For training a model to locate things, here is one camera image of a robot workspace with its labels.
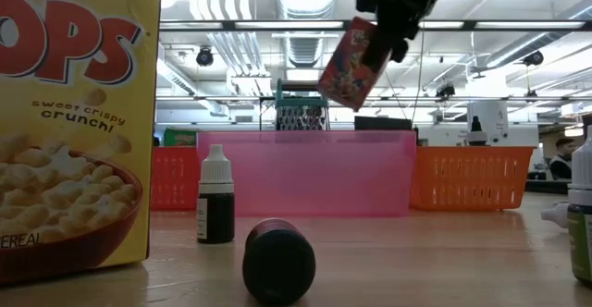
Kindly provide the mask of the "red mini cereal box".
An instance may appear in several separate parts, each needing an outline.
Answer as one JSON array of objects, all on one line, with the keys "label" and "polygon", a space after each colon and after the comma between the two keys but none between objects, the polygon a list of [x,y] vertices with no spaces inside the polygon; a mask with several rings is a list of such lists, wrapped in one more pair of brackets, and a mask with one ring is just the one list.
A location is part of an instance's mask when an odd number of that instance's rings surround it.
[{"label": "red mini cereal box", "polygon": [[388,60],[382,67],[367,67],[362,63],[376,24],[355,17],[342,35],[322,73],[317,90],[328,99],[357,112],[376,85]]}]

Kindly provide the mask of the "black icing bottle white collar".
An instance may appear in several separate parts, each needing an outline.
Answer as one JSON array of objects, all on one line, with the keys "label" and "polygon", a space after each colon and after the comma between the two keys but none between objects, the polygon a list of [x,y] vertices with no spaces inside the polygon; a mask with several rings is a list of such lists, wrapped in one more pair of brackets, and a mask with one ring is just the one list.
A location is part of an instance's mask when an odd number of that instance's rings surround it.
[{"label": "black icing bottle white collar", "polygon": [[469,146],[486,146],[487,133],[483,131],[479,117],[473,116],[470,131],[466,135],[466,140]]}]

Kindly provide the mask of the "green mini cereal box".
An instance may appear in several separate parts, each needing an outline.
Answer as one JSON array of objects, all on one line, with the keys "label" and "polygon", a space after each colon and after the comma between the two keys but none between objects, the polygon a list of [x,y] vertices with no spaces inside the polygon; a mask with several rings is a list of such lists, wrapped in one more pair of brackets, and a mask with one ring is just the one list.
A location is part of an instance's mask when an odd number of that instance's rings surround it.
[{"label": "green mini cereal box", "polygon": [[163,137],[165,146],[195,146],[197,144],[195,129],[166,128]]}]

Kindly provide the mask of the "purple sprinkle jar black lid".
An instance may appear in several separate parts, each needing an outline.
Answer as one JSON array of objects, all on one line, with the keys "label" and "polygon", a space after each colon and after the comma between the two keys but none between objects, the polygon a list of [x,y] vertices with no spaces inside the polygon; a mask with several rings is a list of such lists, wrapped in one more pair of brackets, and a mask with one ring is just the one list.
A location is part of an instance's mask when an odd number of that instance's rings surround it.
[{"label": "purple sprinkle jar black lid", "polygon": [[287,306],[298,301],[311,287],[315,269],[311,244],[284,219],[259,222],[245,241],[243,282],[264,306]]}]

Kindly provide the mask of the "green dropper bottle white cap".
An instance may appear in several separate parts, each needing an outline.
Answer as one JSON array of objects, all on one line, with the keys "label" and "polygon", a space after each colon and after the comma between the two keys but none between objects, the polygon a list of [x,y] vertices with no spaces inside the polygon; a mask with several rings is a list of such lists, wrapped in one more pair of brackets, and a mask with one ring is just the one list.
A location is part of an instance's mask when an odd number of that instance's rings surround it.
[{"label": "green dropper bottle white cap", "polygon": [[592,124],[584,144],[573,153],[568,185],[568,233],[574,277],[592,289]]}]

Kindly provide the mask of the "yellow corn pops cereal box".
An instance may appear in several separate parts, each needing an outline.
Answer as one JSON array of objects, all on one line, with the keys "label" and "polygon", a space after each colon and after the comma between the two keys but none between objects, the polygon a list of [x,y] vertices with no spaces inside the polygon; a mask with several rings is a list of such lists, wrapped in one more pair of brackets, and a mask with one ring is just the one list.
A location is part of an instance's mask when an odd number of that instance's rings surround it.
[{"label": "yellow corn pops cereal box", "polygon": [[160,0],[0,0],[0,285],[149,253]]}]

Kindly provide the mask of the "black monitor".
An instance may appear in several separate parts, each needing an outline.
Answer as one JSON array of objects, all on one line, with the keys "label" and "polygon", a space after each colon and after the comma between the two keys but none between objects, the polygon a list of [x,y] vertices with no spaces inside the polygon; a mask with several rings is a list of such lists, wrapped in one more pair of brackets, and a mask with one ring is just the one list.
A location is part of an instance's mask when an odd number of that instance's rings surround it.
[{"label": "black monitor", "polygon": [[405,118],[361,117],[354,118],[355,130],[412,130],[412,121]]}]

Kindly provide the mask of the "teal box grater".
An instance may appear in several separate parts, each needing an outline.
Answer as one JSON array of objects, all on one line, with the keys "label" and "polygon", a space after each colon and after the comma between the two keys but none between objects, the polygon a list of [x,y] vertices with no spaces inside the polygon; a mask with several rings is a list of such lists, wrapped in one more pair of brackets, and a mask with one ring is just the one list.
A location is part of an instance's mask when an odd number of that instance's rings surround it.
[{"label": "teal box grater", "polygon": [[328,100],[314,80],[278,80],[276,130],[329,130]]}]

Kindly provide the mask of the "white cylindrical appliance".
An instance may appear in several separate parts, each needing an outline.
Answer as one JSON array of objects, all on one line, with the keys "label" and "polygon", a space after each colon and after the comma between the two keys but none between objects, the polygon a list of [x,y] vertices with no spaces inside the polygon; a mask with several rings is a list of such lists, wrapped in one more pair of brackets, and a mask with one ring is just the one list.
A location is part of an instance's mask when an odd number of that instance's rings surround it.
[{"label": "white cylindrical appliance", "polygon": [[478,116],[482,129],[487,133],[487,145],[502,145],[509,135],[509,121],[505,102],[476,101],[467,109],[468,132],[473,116]]}]

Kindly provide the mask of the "pink translucent plastic bin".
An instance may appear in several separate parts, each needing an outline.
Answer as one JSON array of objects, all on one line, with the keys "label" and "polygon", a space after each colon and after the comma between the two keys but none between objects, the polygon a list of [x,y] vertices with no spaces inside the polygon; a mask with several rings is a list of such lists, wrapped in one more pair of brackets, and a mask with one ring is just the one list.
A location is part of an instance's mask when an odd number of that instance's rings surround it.
[{"label": "pink translucent plastic bin", "polygon": [[393,217],[409,212],[410,130],[211,131],[231,163],[240,217]]}]

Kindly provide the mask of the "orange plastic basket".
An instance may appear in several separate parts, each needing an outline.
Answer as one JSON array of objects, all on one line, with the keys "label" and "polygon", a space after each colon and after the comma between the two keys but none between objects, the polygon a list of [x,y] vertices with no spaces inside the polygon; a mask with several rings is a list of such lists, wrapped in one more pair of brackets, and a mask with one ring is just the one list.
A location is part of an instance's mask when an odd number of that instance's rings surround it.
[{"label": "orange plastic basket", "polygon": [[420,146],[410,207],[496,211],[521,206],[532,146]]}]

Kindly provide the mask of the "person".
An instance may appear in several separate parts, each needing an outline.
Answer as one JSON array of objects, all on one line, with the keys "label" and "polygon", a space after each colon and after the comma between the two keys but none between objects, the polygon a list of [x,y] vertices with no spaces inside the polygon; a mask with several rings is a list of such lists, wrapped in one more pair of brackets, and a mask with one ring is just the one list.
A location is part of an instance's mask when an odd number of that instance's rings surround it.
[{"label": "person", "polygon": [[556,141],[556,154],[549,162],[549,170],[554,180],[572,179],[572,155],[575,149],[573,139],[561,138]]}]

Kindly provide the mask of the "red plastic basket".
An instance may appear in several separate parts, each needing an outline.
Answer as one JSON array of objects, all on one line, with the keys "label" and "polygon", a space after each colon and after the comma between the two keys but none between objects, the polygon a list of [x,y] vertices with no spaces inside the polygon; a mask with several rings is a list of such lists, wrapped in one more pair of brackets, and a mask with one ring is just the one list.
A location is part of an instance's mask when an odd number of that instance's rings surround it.
[{"label": "red plastic basket", "polygon": [[193,211],[198,196],[200,160],[196,147],[155,147],[152,211]]}]

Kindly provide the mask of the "silver ventilation duct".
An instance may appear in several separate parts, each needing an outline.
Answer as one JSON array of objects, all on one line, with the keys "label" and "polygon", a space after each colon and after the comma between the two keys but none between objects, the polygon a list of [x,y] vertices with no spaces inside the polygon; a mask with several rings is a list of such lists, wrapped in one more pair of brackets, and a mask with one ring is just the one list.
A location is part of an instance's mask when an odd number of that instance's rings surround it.
[{"label": "silver ventilation duct", "polygon": [[[333,17],[336,0],[277,0],[278,17],[310,20]],[[325,39],[320,37],[290,37],[284,40],[288,61],[296,68],[312,68],[319,60]]]}]

